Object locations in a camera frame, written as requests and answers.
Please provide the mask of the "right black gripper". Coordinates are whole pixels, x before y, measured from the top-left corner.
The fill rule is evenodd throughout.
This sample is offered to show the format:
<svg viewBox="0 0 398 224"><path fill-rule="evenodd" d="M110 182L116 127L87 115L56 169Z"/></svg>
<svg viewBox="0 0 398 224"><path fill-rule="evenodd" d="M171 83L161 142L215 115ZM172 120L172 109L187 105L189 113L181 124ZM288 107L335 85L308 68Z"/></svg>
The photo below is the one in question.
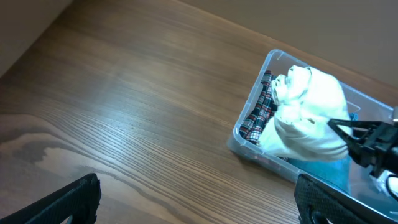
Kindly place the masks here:
<svg viewBox="0 0 398 224"><path fill-rule="evenodd" d="M328 125L349 149L359 149L360 165L372 166L371 176L380 177L385 170L397 173L397 127L382 121L342 119L331 119Z"/></svg>

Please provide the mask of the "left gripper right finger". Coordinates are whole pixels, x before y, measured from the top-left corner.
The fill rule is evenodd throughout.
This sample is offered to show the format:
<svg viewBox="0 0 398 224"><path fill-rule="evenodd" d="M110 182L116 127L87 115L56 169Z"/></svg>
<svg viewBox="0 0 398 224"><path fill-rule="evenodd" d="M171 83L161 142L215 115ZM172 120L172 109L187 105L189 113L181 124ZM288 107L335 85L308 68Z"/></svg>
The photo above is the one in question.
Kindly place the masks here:
<svg viewBox="0 0 398 224"><path fill-rule="evenodd" d="M371 207L308 174L295 186L300 224L397 224Z"/></svg>

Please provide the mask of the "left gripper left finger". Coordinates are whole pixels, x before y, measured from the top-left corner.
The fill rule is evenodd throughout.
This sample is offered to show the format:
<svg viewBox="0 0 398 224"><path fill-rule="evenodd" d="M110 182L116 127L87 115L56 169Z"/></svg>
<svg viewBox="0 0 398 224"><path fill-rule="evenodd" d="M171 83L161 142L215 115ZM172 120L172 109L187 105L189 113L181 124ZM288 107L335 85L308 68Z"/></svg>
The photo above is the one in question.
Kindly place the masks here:
<svg viewBox="0 0 398 224"><path fill-rule="evenodd" d="M100 205L100 180L94 173L1 219L2 224L94 224Z"/></svg>

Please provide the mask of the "blue jeans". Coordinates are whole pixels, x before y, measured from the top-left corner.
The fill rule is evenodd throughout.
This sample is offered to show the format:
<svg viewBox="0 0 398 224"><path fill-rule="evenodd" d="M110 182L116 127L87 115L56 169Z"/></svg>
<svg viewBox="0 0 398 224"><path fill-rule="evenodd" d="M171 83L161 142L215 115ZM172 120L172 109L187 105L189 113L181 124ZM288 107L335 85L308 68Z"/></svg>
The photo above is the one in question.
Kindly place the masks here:
<svg viewBox="0 0 398 224"><path fill-rule="evenodd" d="M350 120L348 112L311 115L280 124L292 145L288 163L349 192L351 159L346 143L327 125L330 119Z"/></svg>

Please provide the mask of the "white printed t-shirt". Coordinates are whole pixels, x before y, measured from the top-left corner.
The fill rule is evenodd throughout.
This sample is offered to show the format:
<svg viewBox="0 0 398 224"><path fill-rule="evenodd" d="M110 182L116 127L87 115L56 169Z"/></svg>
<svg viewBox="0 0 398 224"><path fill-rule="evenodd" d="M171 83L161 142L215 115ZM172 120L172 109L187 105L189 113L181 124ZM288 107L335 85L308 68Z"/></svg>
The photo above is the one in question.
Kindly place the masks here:
<svg viewBox="0 0 398 224"><path fill-rule="evenodd" d="M385 170L379 177L372 177L372 181L380 192L384 192L388 197L397 200L397 174Z"/></svg>

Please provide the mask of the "cream garment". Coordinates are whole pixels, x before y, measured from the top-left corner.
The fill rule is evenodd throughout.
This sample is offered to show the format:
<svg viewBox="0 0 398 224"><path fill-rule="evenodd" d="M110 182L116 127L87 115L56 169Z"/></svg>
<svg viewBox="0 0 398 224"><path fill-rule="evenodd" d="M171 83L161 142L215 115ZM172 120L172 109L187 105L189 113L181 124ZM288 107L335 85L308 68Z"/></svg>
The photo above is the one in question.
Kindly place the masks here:
<svg viewBox="0 0 398 224"><path fill-rule="evenodd" d="M259 137L262 152L302 161L335 161L348 154L346 143L329 127L349 120L339 81L312 67L294 65L271 82L277 111Z"/></svg>

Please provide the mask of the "plaid shirt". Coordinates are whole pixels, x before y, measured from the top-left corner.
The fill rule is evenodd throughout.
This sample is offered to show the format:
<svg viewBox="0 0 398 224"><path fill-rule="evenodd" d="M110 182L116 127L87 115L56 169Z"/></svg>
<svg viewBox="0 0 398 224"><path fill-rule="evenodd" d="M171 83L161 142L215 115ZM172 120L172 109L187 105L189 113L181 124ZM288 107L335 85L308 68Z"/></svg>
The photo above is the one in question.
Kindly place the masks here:
<svg viewBox="0 0 398 224"><path fill-rule="evenodd" d="M256 100L255 107L239 128L240 136L255 145L259 144L259 138L266 124L277 111L277 105L272 99L271 88L271 81L275 79L276 76L270 70L264 72L261 79L261 93Z"/></svg>

